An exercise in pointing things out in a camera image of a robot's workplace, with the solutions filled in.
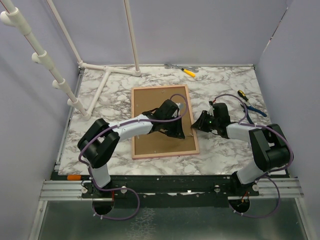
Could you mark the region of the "yellow handled screwdriver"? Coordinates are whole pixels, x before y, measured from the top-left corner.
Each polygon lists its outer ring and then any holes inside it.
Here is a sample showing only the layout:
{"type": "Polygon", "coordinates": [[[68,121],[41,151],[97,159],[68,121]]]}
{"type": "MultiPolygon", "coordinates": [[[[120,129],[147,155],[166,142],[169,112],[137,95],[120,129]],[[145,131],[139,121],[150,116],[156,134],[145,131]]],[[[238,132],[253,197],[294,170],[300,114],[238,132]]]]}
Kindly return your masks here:
{"type": "Polygon", "coordinates": [[[181,70],[187,74],[188,76],[192,77],[192,78],[195,78],[196,77],[196,74],[188,69],[185,69],[185,68],[181,68],[181,70]]]}

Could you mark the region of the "silver wrench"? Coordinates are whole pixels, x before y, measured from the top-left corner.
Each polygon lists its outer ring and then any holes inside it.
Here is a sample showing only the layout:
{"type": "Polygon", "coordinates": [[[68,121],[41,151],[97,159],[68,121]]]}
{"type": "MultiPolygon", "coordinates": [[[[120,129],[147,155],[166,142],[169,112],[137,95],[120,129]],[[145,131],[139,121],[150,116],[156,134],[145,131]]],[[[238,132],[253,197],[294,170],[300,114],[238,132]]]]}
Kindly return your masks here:
{"type": "Polygon", "coordinates": [[[198,67],[195,67],[195,66],[179,66],[179,65],[170,64],[170,63],[165,63],[164,68],[165,69],[185,69],[185,70],[191,71],[193,73],[199,72],[198,67]]]}

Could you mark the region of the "pink picture frame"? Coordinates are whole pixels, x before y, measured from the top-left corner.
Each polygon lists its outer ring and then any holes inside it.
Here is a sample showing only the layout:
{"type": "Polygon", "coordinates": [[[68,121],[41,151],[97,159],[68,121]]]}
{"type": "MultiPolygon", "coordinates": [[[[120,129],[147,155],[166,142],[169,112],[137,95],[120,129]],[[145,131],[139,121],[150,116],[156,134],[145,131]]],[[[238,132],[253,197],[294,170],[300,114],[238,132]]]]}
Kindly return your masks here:
{"type": "Polygon", "coordinates": [[[181,94],[187,99],[187,113],[182,117],[182,129],[185,139],[168,137],[160,132],[148,135],[140,135],[132,138],[132,159],[179,157],[186,155],[198,155],[200,153],[196,131],[191,128],[194,123],[192,105],[189,89],[183,85],[164,85],[149,87],[134,87],[131,90],[131,116],[158,108],[161,104],[171,99],[177,104],[182,104],[181,113],[185,110],[185,101],[181,94]]]}

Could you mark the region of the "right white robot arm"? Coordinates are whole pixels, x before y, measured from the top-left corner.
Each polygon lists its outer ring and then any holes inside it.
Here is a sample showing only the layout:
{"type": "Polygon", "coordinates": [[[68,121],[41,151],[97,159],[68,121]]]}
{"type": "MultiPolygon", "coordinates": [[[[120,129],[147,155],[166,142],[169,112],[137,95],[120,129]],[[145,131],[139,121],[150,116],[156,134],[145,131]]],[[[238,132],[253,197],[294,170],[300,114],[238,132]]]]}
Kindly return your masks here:
{"type": "Polygon", "coordinates": [[[216,131],[222,138],[250,144],[253,160],[231,175],[229,189],[236,196],[246,192],[248,185],[257,179],[272,171],[280,171],[293,161],[293,151],[279,125],[232,122],[225,103],[210,102],[210,111],[202,111],[191,127],[206,133],[216,131]]]}

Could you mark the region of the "blue handled pliers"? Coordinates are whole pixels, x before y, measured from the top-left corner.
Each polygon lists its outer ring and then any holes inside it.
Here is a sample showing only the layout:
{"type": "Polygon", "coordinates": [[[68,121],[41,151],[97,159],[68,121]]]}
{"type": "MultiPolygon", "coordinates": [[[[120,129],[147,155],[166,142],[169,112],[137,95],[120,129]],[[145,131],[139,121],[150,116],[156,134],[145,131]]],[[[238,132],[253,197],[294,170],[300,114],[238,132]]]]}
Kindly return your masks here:
{"type": "Polygon", "coordinates": [[[257,113],[257,114],[260,114],[261,116],[263,116],[264,118],[267,117],[267,114],[265,114],[263,111],[261,111],[260,109],[257,109],[255,107],[253,107],[252,105],[247,105],[247,104],[244,104],[246,109],[247,109],[247,115],[245,116],[246,117],[246,120],[248,121],[249,124],[253,125],[254,122],[252,121],[250,115],[249,115],[249,111],[251,112],[254,112],[254,113],[257,113]]]}

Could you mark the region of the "white pvc pipe rack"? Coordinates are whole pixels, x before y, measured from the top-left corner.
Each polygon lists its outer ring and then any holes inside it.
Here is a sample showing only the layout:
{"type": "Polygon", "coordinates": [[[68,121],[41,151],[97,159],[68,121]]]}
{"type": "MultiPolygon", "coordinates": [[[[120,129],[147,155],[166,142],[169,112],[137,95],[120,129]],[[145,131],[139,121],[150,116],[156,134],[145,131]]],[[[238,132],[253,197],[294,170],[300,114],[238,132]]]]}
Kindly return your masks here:
{"type": "MultiPolygon", "coordinates": [[[[44,0],[13,2],[26,18],[32,32],[49,53],[71,87],[78,79],[76,58],[44,0]]],[[[61,8],[72,10],[71,19],[81,21],[80,32],[89,40],[80,49],[97,53],[94,41],[107,38],[99,31],[111,27],[113,34],[127,31],[125,7],[121,0],[62,0],[61,8]]],[[[61,125],[67,117],[67,95],[52,87],[53,76],[32,61],[34,50],[20,31],[0,26],[0,122],[10,127],[22,122],[61,125]]]]}

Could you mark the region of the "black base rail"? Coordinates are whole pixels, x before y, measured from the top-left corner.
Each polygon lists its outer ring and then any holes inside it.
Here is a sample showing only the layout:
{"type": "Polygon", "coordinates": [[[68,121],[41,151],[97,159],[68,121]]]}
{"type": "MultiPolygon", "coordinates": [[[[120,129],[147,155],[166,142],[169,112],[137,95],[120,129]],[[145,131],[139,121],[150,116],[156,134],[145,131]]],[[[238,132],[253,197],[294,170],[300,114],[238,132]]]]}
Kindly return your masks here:
{"type": "Polygon", "coordinates": [[[229,200],[258,196],[252,186],[231,175],[112,175],[103,190],[86,181],[81,197],[116,208],[227,208],[229,200]]]}

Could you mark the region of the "black yellow screwdriver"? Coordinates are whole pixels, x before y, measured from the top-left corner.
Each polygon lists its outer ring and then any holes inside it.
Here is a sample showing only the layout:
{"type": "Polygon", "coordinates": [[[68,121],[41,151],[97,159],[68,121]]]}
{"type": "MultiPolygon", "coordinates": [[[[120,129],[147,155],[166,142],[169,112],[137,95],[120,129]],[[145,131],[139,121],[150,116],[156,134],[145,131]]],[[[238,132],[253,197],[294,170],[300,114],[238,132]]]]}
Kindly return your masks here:
{"type": "Polygon", "coordinates": [[[246,96],[246,94],[245,94],[242,90],[238,90],[238,91],[237,91],[237,94],[238,94],[243,100],[245,100],[246,102],[249,102],[248,97],[246,96]]]}

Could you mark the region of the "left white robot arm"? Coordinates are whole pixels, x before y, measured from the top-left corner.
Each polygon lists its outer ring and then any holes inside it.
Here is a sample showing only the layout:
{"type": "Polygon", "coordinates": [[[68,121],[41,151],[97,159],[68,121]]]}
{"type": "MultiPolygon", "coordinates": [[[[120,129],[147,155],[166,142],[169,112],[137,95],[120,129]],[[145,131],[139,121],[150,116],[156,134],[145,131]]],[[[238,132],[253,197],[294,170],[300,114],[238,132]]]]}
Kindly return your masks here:
{"type": "Polygon", "coordinates": [[[78,160],[84,163],[89,175],[94,180],[93,191],[97,196],[106,197],[111,190],[111,177],[108,161],[111,159],[118,143],[140,135],[155,132],[170,138],[184,139],[182,128],[184,103],[165,100],[158,108],[144,111],[138,116],[108,123],[97,119],[77,144],[80,154],[78,160]]]}

